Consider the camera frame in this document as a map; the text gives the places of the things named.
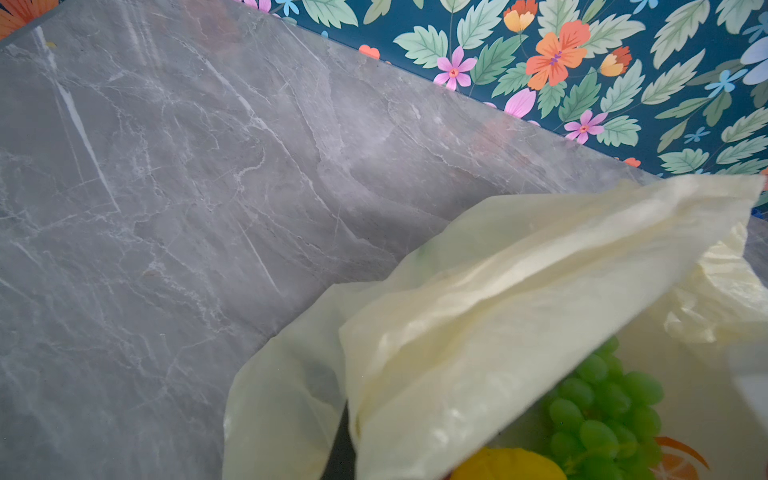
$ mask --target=floral wallpaper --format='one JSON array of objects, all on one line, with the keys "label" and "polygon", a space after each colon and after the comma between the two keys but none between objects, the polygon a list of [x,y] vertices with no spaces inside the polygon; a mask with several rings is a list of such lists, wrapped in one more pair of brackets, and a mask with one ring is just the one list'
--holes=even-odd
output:
[{"label": "floral wallpaper", "polygon": [[59,0],[0,0],[0,40],[48,13]]},{"label": "floral wallpaper", "polygon": [[768,175],[765,0],[236,1],[659,177]]}]

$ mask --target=pale yellow plastic bag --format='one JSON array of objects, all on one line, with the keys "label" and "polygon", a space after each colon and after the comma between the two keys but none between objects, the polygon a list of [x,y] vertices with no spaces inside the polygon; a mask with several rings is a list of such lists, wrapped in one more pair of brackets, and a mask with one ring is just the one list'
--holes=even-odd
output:
[{"label": "pale yellow plastic bag", "polygon": [[329,288],[240,370],[223,477],[319,478],[348,399],[358,480],[437,480],[638,316],[674,355],[708,346],[691,353],[701,382],[724,376],[719,346],[768,338],[768,291],[741,258],[762,186],[697,175],[481,202],[386,280]]}]

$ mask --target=grape bunch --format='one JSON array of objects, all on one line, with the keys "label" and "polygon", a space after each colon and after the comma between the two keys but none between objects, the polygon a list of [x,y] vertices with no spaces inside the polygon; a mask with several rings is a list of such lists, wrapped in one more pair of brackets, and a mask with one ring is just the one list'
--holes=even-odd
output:
[{"label": "grape bunch", "polygon": [[549,454],[569,480],[655,478],[661,420],[650,406],[664,389],[646,373],[624,374],[618,347],[611,337],[545,397],[555,430]]}]

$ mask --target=lemon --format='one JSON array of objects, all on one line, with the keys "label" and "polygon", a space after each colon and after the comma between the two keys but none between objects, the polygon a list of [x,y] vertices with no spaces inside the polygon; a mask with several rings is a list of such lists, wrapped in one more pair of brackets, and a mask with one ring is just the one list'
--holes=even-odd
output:
[{"label": "lemon", "polygon": [[523,449],[481,449],[451,480],[567,480],[558,464]]}]

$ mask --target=green leaf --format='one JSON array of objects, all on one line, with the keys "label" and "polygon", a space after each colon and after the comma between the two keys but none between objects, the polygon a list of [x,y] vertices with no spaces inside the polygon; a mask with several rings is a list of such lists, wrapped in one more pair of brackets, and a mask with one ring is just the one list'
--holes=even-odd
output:
[{"label": "green leaf", "polygon": [[600,109],[604,112],[612,112],[632,103],[634,96],[640,93],[641,85],[645,80],[645,75],[641,74],[642,71],[642,62],[635,60],[627,73],[616,77],[613,86],[605,92],[605,97],[600,100]]},{"label": "green leaf", "polygon": [[560,104],[560,100],[565,96],[565,88],[567,87],[568,84],[565,81],[561,81],[554,87],[550,86],[549,83],[544,85],[544,88],[541,89],[538,95],[538,109],[541,110],[541,118],[549,115],[549,112]]},{"label": "green leaf", "polygon": [[578,0],[544,0],[538,4],[538,34],[543,38],[550,31],[560,35],[568,22],[578,20]]},{"label": "green leaf", "polygon": [[704,58],[706,49],[700,51],[695,57],[680,65],[679,63],[669,71],[659,75],[656,81],[651,82],[643,91],[642,101],[646,105],[656,105],[669,100],[673,94],[682,90],[685,82],[696,74],[696,67]]},{"label": "green leaf", "polygon": [[736,120],[736,123],[727,127],[720,134],[720,138],[727,144],[749,137],[768,124],[768,110],[758,108],[746,117]]},{"label": "green leaf", "polygon": [[751,140],[745,140],[738,144],[728,147],[717,155],[717,163],[720,165],[728,165],[744,158],[750,157],[757,152],[761,152],[768,147],[768,138],[765,135],[760,135]]},{"label": "green leaf", "polygon": [[342,23],[358,26],[355,12],[345,0],[304,0],[303,4],[304,10],[315,23],[336,28],[341,28]]},{"label": "green leaf", "polygon": [[630,20],[629,14],[615,17],[615,14],[609,15],[606,19],[589,25],[589,40],[581,46],[587,49],[585,58],[594,58],[595,55],[608,53],[608,49],[621,46],[621,41],[625,38],[645,30],[645,25],[636,20]]},{"label": "green leaf", "polygon": [[442,3],[442,6],[445,7],[445,10],[448,10],[451,13],[456,13],[467,6],[469,0],[440,0],[440,3]]},{"label": "green leaf", "polygon": [[667,147],[670,146],[673,141],[682,137],[683,133],[685,133],[685,127],[687,125],[688,119],[686,118],[679,124],[664,132],[664,134],[661,135],[661,142],[659,142],[659,146],[656,147],[656,153],[663,152]]},{"label": "green leaf", "polygon": [[389,12],[389,7],[392,5],[392,0],[372,0],[371,6],[368,7],[365,18],[362,20],[363,25],[376,20],[379,15],[386,15]]},{"label": "green leaf", "polygon": [[618,147],[621,144],[635,146],[637,145],[637,132],[640,131],[640,125],[637,120],[629,118],[627,115],[612,118],[603,124],[605,131],[598,134],[598,141],[602,144]]},{"label": "green leaf", "polygon": [[720,80],[720,73],[723,70],[730,70],[731,73],[735,73],[744,68],[741,61],[737,58],[735,60],[724,61],[720,65],[716,66],[714,70],[703,73],[693,80],[686,83],[688,86],[710,84],[714,81]]},{"label": "green leaf", "polygon": [[762,192],[760,194],[760,198],[755,202],[755,207],[760,207],[765,204],[768,204],[768,192]]},{"label": "green leaf", "polygon": [[656,115],[656,118],[682,118],[688,114],[694,113],[701,105],[706,104],[710,99],[707,97],[691,98],[683,101],[675,108],[670,108]]},{"label": "green leaf", "polygon": [[406,58],[411,58],[413,63],[434,68],[437,59],[448,54],[448,36],[443,30],[438,33],[431,25],[428,28],[416,26],[413,31],[398,35],[393,42],[407,51]]},{"label": "green leaf", "polygon": [[507,73],[498,79],[498,85],[493,89],[491,98],[518,91],[528,84],[528,80],[531,80],[531,75],[525,74],[525,62],[521,61],[513,68],[508,69]]},{"label": "green leaf", "polygon": [[496,81],[496,78],[504,73],[507,65],[515,60],[513,53],[526,38],[528,38],[527,35],[516,35],[507,40],[498,38],[490,47],[487,45],[483,47],[477,64],[469,71],[472,81],[478,85]]},{"label": "green leaf", "polygon": [[716,175],[756,175],[768,167],[768,160],[758,160],[756,158],[731,165],[728,168],[715,172]]},{"label": "green leaf", "polygon": [[696,34],[699,25],[707,20],[709,14],[709,0],[694,0],[672,12],[665,21],[667,24],[656,32],[656,41],[650,48],[651,53],[656,52],[654,67],[659,68],[673,51],[680,51],[688,38]]},{"label": "green leaf", "polygon": [[730,104],[730,93],[725,90],[721,91],[720,94],[715,97],[714,101],[707,105],[707,108],[704,108],[703,114],[704,117],[707,118],[707,125],[714,127],[715,124],[720,120],[720,117],[723,116],[725,109],[730,107]]},{"label": "green leaf", "polygon": [[587,7],[587,11],[584,12],[584,17],[581,18],[581,23],[589,23],[604,6],[605,0],[592,0],[592,3]]},{"label": "green leaf", "polygon": [[710,155],[701,151],[700,148],[696,151],[686,148],[683,151],[659,155],[659,158],[664,161],[661,164],[662,168],[673,174],[687,174],[695,171],[704,165],[709,157]]},{"label": "green leaf", "polygon": [[757,84],[755,88],[750,92],[750,97],[753,97],[755,108],[760,108],[768,101],[768,80],[765,80],[761,84]]},{"label": "green leaf", "polygon": [[738,35],[744,22],[750,17],[752,10],[763,6],[763,0],[723,0],[717,6],[715,13],[717,24],[725,23],[725,29],[732,35]]},{"label": "green leaf", "polygon": [[493,28],[502,20],[499,15],[507,6],[508,0],[481,0],[469,7],[467,16],[458,21],[456,29],[458,44],[465,50],[472,50],[482,45]]},{"label": "green leaf", "polygon": [[563,106],[558,110],[560,120],[573,121],[579,118],[585,110],[598,101],[600,87],[598,73],[594,68],[590,68],[581,79],[581,83],[574,85],[571,93],[563,100]]}]

